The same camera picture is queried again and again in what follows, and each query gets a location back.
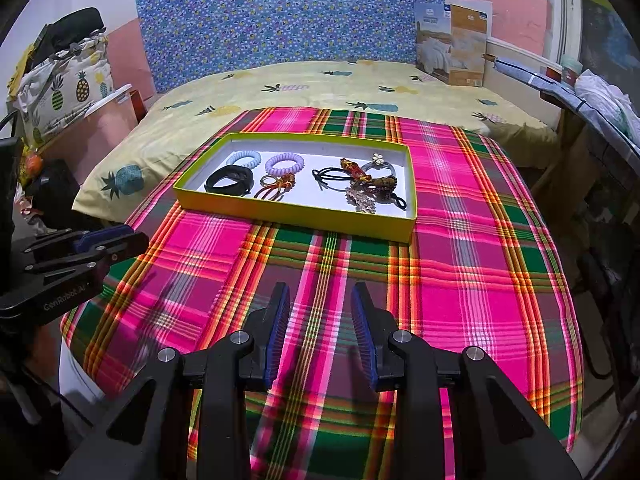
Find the black elastic hair tie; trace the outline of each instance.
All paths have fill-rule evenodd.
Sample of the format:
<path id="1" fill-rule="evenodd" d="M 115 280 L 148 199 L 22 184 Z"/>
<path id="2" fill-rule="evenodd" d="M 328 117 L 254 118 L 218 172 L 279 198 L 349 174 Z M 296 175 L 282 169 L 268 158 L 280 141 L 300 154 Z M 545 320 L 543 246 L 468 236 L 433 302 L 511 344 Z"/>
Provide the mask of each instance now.
<path id="1" fill-rule="evenodd" d="M 406 200 L 404 198 L 400 198 L 398 195 L 396 195 L 395 193 L 392 193 L 391 195 L 389 195 L 391 200 L 393 200 L 394 202 L 396 202 L 396 205 L 402 209 L 402 211 L 406 210 Z"/>
<path id="2" fill-rule="evenodd" d="M 235 180 L 235 184 L 229 186 L 215 187 L 223 178 Z M 218 193 L 220 195 L 242 196 L 251 191 L 254 186 L 254 172 L 243 166 L 229 164 L 209 175 L 204 189 L 207 193 Z"/>
<path id="3" fill-rule="evenodd" d="M 344 175 L 332 175 L 328 174 L 330 171 L 338 171 L 339 173 L 343 173 Z M 320 186 L 320 189 L 323 187 L 328 187 L 325 183 L 326 180 L 353 180 L 353 177 L 349 174 L 348 171 L 343 170 L 342 168 L 322 168 L 322 170 L 312 170 L 311 174 L 314 176 L 314 179 Z"/>

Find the cardboard box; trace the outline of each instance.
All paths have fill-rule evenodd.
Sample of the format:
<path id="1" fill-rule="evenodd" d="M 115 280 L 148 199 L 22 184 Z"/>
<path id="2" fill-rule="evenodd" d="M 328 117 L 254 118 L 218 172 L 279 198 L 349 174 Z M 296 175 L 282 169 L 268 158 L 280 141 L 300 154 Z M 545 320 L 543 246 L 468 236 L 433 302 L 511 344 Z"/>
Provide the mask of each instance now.
<path id="1" fill-rule="evenodd" d="M 416 65 L 455 86 L 482 86 L 484 12 L 449 4 L 415 4 Z"/>
<path id="2" fill-rule="evenodd" d="M 254 186 L 251 192 L 246 196 L 205 192 L 207 177 L 225 166 L 231 154 L 244 150 L 254 150 L 262 157 L 261 163 L 253 170 Z M 304 169 L 296 174 L 295 186 L 283 195 L 280 202 L 252 198 L 261 188 L 260 178 L 265 175 L 266 161 L 275 153 L 282 152 L 298 153 L 305 159 Z M 356 212 L 355 206 L 347 201 L 345 193 L 341 191 L 348 183 L 330 182 L 329 189 L 321 189 L 312 176 L 312 170 L 340 166 L 342 157 L 364 165 L 371 160 L 373 153 L 380 153 L 393 165 L 398 179 L 396 193 L 406 200 L 405 210 L 394 203 L 378 201 L 375 214 Z M 386 176 L 389 170 L 372 168 L 369 174 L 373 177 Z M 184 172 L 174 184 L 174 191 L 184 209 L 404 243 L 411 241 L 417 215 L 414 168 L 409 148 L 404 144 L 356 137 L 286 133 L 226 134 Z"/>

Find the metal screw cap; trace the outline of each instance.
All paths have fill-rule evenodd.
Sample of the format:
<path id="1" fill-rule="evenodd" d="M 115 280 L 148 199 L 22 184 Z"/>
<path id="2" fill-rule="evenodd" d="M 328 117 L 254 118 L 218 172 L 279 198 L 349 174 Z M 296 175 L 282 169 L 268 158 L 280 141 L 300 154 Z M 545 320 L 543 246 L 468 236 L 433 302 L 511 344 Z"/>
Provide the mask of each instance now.
<path id="1" fill-rule="evenodd" d="M 466 349 L 466 356 L 472 361 L 479 361 L 484 358 L 484 350 L 477 346 L 470 346 Z"/>
<path id="2" fill-rule="evenodd" d="M 231 342 L 237 345 L 241 345 L 247 341 L 249 341 L 249 335 L 244 330 L 238 330 L 237 332 L 233 332 L 231 335 Z"/>
<path id="3" fill-rule="evenodd" d="M 173 348 L 163 348 L 158 352 L 158 359 L 163 363 L 168 363 L 175 357 L 175 350 Z"/>
<path id="4" fill-rule="evenodd" d="M 394 340 L 399 343 L 408 343 L 411 341 L 411 332 L 407 330 L 396 330 L 394 332 Z"/>

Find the blue cloth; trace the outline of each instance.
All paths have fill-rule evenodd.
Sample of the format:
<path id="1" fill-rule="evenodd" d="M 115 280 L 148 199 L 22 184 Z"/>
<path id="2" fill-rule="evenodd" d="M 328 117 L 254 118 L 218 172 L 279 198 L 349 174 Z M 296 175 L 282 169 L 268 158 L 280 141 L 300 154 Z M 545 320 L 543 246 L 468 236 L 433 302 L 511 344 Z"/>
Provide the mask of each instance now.
<path id="1" fill-rule="evenodd" d="M 589 123 L 611 147 L 618 152 L 634 172 L 640 176 L 640 148 L 631 142 L 625 134 L 620 132 L 620 130 L 609 122 L 596 108 L 593 108 L 587 101 L 579 98 L 573 88 L 563 85 L 546 75 L 538 74 L 535 70 L 511 59 L 503 57 L 497 58 L 494 62 L 494 68 L 504 75 L 512 77 L 558 99 L 569 110 Z"/>
<path id="2" fill-rule="evenodd" d="M 158 92 L 286 61 L 414 62 L 415 2 L 444 0 L 136 0 Z"/>

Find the black cable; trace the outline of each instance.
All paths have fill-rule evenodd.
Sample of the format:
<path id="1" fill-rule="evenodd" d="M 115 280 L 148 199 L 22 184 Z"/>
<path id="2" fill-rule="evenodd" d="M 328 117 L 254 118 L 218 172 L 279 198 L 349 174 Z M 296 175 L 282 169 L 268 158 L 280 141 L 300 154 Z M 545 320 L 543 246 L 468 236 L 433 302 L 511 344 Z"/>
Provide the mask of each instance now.
<path id="1" fill-rule="evenodd" d="M 594 400 L 589 406 L 587 406 L 584 410 L 582 410 L 582 417 L 589 415 L 593 410 L 595 410 L 598 406 L 600 406 L 605 400 L 609 399 L 611 394 L 615 391 L 615 388 L 612 386 L 606 392 L 604 392 L 598 399 Z"/>
<path id="2" fill-rule="evenodd" d="M 601 374 L 597 372 L 596 368 L 593 366 L 593 360 L 591 359 L 591 352 L 589 351 L 587 340 L 584 338 L 584 333 L 582 332 L 582 325 L 580 324 L 580 321 L 578 321 L 578 330 L 580 331 L 580 340 L 582 341 L 582 354 L 584 355 L 584 360 L 587 363 L 587 368 L 591 372 L 591 375 L 601 381 L 604 381 L 605 379 L 609 379 L 611 377 L 611 370 L 609 370 L 605 374 Z"/>
<path id="3" fill-rule="evenodd" d="M 603 460 L 607 457 L 607 455 L 611 451 L 611 448 L 616 443 L 616 440 L 620 436 L 620 433 L 622 432 L 623 428 L 626 426 L 626 422 L 628 420 L 629 420 L 628 416 L 624 416 L 622 418 L 622 422 L 620 422 L 619 426 L 616 428 L 616 431 L 613 434 L 613 436 L 611 437 L 611 440 L 609 440 L 609 443 L 607 444 L 607 447 L 604 449 L 602 454 L 598 457 L 598 459 L 596 460 L 596 463 L 593 465 L 593 467 L 591 469 L 589 469 L 589 472 L 584 477 L 584 480 L 592 480 L 593 479 L 594 475 L 596 474 L 596 472 L 598 471 L 598 469 L 602 465 Z"/>
<path id="4" fill-rule="evenodd" d="M 59 398 L 62 402 L 64 402 L 69 409 L 71 409 L 78 417 L 80 417 L 80 419 L 89 427 L 92 428 L 94 426 L 94 424 L 88 419 L 86 418 L 81 412 L 80 410 L 78 410 L 69 399 L 67 399 L 64 395 L 62 395 L 59 391 L 57 391 L 55 388 L 53 388 L 49 383 L 47 383 L 47 381 L 42 380 L 41 378 L 39 378 L 34 372 L 32 372 L 31 370 L 29 370 L 29 368 L 27 368 L 25 365 L 22 366 L 22 371 L 25 373 L 25 375 L 27 375 L 32 381 L 34 381 L 35 383 L 39 384 L 40 386 L 44 387 L 44 389 L 49 390 L 52 394 L 54 394 L 57 398 Z"/>

